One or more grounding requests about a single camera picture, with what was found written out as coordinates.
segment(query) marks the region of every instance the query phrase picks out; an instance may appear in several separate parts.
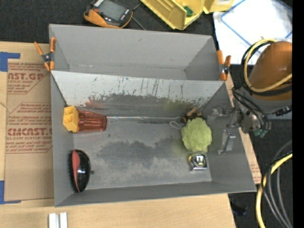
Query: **metal part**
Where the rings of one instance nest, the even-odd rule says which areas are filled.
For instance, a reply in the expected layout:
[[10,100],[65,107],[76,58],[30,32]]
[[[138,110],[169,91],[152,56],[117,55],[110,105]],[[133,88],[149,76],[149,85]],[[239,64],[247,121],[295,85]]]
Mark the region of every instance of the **metal part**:
[[282,115],[284,115],[284,114],[287,114],[287,113],[291,112],[292,109],[293,109],[292,106],[290,106],[290,107],[288,107],[288,106],[283,107],[282,109],[277,110],[277,111],[275,112],[275,115],[276,115],[276,116],[282,116]]
[[47,54],[41,55],[42,60],[43,60],[44,62],[48,63],[49,61],[52,60],[52,54],[53,54],[52,52],[49,52],[49,53],[47,53]]
[[253,114],[247,107],[245,107],[240,102],[238,102],[236,105],[239,108],[240,113],[242,114],[242,117],[239,120],[239,125],[244,133],[255,131],[262,127],[261,119],[263,116],[261,113],[256,112],[255,114]]
[[240,113],[240,110],[233,108],[231,109],[230,113],[231,113],[231,118],[229,124],[227,125],[227,128],[238,128],[242,120],[242,115]]
[[231,130],[224,130],[222,134],[222,148],[218,150],[218,154],[224,154],[227,151],[231,151],[235,139],[236,135]]
[[188,162],[190,164],[191,170],[206,170],[207,169],[207,159],[206,156],[200,152],[195,152],[188,157]]
[[219,116],[226,116],[226,106],[221,104],[212,109],[212,113],[207,117],[208,124],[212,123]]

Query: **green sponge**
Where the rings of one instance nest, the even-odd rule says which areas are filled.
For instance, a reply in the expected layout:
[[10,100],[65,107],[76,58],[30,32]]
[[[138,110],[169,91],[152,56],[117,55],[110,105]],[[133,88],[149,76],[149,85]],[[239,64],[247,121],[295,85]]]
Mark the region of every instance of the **green sponge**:
[[188,120],[186,126],[181,129],[181,136],[185,147],[192,152],[206,153],[212,142],[211,129],[201,118]]

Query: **black floor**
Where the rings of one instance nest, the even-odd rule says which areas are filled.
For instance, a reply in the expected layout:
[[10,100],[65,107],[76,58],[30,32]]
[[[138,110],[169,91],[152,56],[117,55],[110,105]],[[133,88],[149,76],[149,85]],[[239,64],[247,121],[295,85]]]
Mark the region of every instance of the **black floor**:
[[[0,0],[0,41],[48,43],[48,25],[74,24],[87,25],[83,12],[92,0]],[[138,0],[119,0],[121,3],[135,7]],[[291,8],[293,0],[282,0]],[[146,29],[154,31],[172,31],[162,20],[155,16],[143,4],[134,12],[134,18]],[[142,29],[134,20],[129,28]],[[212,14],[202,14],[184,31],[179,33],[211,35],[215,43],[216,35]],[[272,130],[264,138],[251,137],[261,171],[266,171],[275,152],[292,139],[292,121],[272,121]],[[288,161],[281,168],[281,189],[286,212],[293,222],[293,167]],[[255,216],[256,193],[230,195],[234,205],[246,208],[243,216],[235,216],[238,228],[257,228]],[[280,227],[271,213],[266,200],[263,200],[263,219],[267,228]]]

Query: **white label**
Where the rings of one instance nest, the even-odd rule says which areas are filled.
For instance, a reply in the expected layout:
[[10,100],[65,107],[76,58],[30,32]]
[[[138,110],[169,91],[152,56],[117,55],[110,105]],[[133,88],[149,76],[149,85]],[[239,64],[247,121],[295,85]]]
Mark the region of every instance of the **white label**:
[[95,4],[94,4],[94,6],[95,7],[99,7],[99,5],[103,2],[104,0],[98,0]]
[[218,0],[217,5],[229,4],[230,2],[231,2],[231,0]]

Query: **gray bin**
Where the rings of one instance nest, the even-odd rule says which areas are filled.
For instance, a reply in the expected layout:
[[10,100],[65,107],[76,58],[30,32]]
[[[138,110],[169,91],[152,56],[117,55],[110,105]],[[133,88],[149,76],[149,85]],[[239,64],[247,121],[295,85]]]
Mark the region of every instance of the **gray bin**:
[[[50,25],[55,206],[256,191],[238,129],[231,151],[219,154],[230,115],[211,36],[131,29]],[[71,133],[65,106],[105,114],[103,132]],[[191,171],[182,143],[182,116],[194,106],[208,119],[212,144],[206,170]],[[74,193],[68,154],[81,149],[94,174]]]

